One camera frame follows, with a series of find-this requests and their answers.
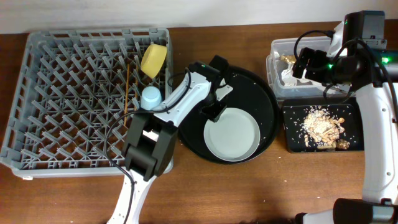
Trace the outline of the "gold snack wrapper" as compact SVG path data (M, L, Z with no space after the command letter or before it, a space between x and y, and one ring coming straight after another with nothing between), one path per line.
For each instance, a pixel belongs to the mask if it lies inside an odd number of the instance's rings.
M294 55L281 55L280 59L286 63L292 63L292 64L294 64L297 60Z

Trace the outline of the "grey plate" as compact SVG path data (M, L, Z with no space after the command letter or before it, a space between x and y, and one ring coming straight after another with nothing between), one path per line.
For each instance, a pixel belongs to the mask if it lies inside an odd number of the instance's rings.
M257 121L239 108L226 108L217 122L205 123L203 137L209 151L226 162L241 162L257 150L261 132Z

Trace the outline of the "light blue cup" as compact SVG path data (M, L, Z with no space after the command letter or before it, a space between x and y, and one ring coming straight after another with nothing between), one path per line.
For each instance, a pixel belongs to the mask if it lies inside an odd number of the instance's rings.
M154 86L147 86L142 91L141 108L144 110L151 110L159 106L162 102L162 95L160 90Z

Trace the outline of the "food scraps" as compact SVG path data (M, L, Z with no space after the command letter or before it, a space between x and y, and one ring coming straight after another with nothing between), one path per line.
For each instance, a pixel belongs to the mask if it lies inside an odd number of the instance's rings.
M320 151L348 150L351 143L341 138L345 136L345 119L332 115L327 108L311 106L304 109L305 115L300 125L305 147L315 147Z

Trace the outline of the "yellow bowl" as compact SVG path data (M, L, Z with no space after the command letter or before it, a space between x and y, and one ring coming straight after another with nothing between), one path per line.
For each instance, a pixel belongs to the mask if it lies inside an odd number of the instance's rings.
M141 70L150 78L155 78L162 68L167 56L167 48L163 45L151 44L144 52Z

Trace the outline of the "wooden chopstick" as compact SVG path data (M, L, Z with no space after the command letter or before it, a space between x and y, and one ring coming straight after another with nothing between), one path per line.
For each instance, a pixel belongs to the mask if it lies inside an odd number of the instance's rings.
M124 114L127 114L127 109L128 109L129 73L130 73L130 64L127 65L127 72L126 72L126 91L125 91ZM127 116L124 117L124 125L125 126L126 126L126 123L127 123Z
M140 92L139 92L139 87L138 87L138 78L137 78L137 69L138 67L137 67L137 65L135 65L135 67L134 67L134 69L133 69L133 75L134 75L134 86L135 86L135 99L137 100L137 102L138 102L138 106L139 106L139 94L140 94Z

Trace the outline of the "white napkin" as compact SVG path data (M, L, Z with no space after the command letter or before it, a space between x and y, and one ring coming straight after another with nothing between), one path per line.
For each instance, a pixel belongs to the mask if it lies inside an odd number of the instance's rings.
M293 77L293 66L292 63L289 63L288 67L281 72L281 80L284 83L283 86L311 85L312 82L310 80Z

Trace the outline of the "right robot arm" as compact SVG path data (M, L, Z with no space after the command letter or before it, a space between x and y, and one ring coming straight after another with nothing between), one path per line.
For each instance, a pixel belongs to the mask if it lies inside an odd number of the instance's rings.
M387 50L385 13L345 15L328 52L308 47L294 52L293 76L327 90L349 85L361 113L365 178L360 200L339 198L331 210L299 213L294 223L397 223L397 51Z

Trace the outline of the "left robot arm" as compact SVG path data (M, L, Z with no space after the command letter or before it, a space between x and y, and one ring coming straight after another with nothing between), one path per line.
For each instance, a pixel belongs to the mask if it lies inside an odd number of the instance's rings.
M110 163L124 174L124 182L109 223L138 223L146 195L155 179L173 166L178 127L195 107L216 122L226 109L224 97L232 88L224 79L228 61L216 55L209 64L191 63L172 94L152 110L139 109L131 118L121 155L124 164Z

